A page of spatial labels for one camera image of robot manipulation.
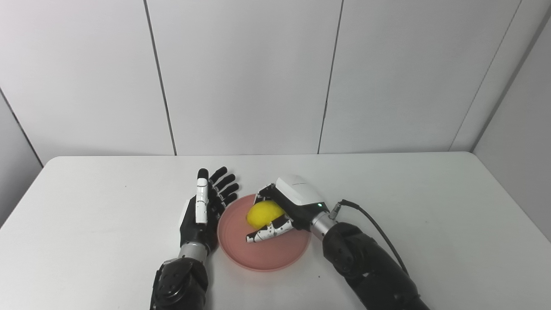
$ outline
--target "black finger segment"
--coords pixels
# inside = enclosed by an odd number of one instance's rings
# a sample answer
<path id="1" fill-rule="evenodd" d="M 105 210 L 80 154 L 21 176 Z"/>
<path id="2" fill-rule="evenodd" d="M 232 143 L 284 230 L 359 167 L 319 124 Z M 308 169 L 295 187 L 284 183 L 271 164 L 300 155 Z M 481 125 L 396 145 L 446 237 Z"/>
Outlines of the black finger segment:
<path id="1" fill-rule="evenodd" d="M 231 193 L 236 192 L 238 189 L 239 189 L 239 184 L 233 183 L 220 193 L 220 197 L 222 197 L 222 199 L 225 199 Z"/>
<path id="2" fill-rule="evenodd" d="M 226 197 L 226 199 L 224 199 L 224 205 L 228 206 L 230 203 L 234 202 L 236 199 L 237 199 L 237 194 L 236 193 L 231 193 L 230 195 L 228 195 L 228 197 Z"/>
<path id="3" fill-rule="evenodd" d="M 220 179 L 220 177 L 222 177 L 226 173 L 228 173 L 228 169 L 226 168 L 226 166 L 223 166 L 220 169 L 216 170 L 216 172 L 214 172 L 214 174 L 210 178 L 210 181 L 212 183 L 216 183 L 216 181 L 218 181 L 218 179 Z"/>
<path id="4" fill-rule="evenodd" d="M 216 187 L 216 189 L 220 191 L 233 181 L 235 181 L 235 174 L 232 173 L 224 177 L 224 179 L 222 179 L 220 182 L 214 184 L 214 187 Z"/>

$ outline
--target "black cable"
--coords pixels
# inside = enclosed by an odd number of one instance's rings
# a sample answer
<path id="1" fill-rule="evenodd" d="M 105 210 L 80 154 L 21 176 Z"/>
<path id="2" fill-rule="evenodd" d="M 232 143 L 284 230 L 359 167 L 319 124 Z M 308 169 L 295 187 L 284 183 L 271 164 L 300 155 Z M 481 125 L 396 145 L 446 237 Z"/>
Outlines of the black cable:
<path id="1" fill-rule="evenodd" d="M 356 209 L 356 210 L 360 211 L 363 215 L 365 215 L 369 219 L 369 221 L 371 221 L 373 226 L 375 226 L 375 228 L 377 228 L 377 231 L 381 234 L 382 238 L 386 241 L 386 244 L 388 244 L 388 247 L 390 247 L 390 250 L 392 251 L 392 253 L 396 257 L 396 260 L 398 260 L 398 263 L 399 263 L 400 267 L 402 267 L 402 270 L 407 275 L 409 275 L 408 270 L 406 269 L 406 265 L 404 265 L 404 262 L 403 262 L 402 258 L 400 257 L 400 255 L 398 254 L 398 251 L 396 251 L 396 248 L 394 247 L 394 245 L 392 245 L 392 242 L 390 242 L 390 239 L 386 236 L 385 232 L 382 231 L 381 226 L 379 226 L 379 224 L 377 224 L 377 222 L 375 222 L 375 219 L 372 218 L 371 215 L 369 215 L 369 213 L 367 213 L 364 209 L 362 209 L 358 204 L 355 204 L 351 201 L 343 199 L 339 202 L 339 204 L 341 204 L 342 206 L 348 206 L 348 207 L 351 207 L 353 209 Z"/>

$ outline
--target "metal cylinder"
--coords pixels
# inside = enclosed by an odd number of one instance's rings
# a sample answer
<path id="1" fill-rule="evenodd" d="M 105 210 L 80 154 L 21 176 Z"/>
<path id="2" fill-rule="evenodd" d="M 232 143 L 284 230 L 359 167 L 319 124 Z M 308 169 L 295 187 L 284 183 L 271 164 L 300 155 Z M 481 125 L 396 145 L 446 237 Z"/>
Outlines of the metal cylinder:
<path id="1" fill-rule="evenodd" d="M 178 257 L 193 258 L 203 263 L 207 258 L 207 253 L 207 247 L 202 243 L 189 242 L 182 245 Z"/>
<path id="2" fill-rule="evenodd" d="M 333 227 L 336 222 L 329 218 L 328 212 L 320 212 L 316 215 L 311 222 L 310 231 L 319 239 L 323 240 L 325 234 L 331 227 Z"/>

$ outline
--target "cable connector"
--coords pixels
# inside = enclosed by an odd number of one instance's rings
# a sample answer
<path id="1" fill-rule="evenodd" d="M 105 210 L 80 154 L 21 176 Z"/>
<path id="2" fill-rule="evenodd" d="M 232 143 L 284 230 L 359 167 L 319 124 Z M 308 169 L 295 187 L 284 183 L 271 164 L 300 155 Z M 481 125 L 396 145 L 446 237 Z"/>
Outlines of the cable connector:
<path id="1" fill-rule="evenodd" d="M 337 218 L 337 214 L 339 214 L 339 211 L 341 210 L 341 207 L 341 203 L 337 202 L 331 213 L 329 213 L 329 218 L 335 220 L 335 218 Z"/>

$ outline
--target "pink plate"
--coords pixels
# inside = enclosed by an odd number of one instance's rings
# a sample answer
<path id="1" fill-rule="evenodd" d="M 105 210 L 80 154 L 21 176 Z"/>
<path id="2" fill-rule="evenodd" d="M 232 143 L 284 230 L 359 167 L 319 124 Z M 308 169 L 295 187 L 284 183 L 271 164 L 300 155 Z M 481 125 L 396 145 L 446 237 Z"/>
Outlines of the pink plate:
<path id="1" fill-rule="evenodd" d="M 296 262 L 310 241 L 307 231 L 293 229 L 266 241 L 245 241 L 245 236 L 255 231 L 246 219 L 254 201 L 254 195 L 239 198 L 222 213 L 218 240 L 224 253 L 237 265 L 253 271 L 276 271 Z"/>

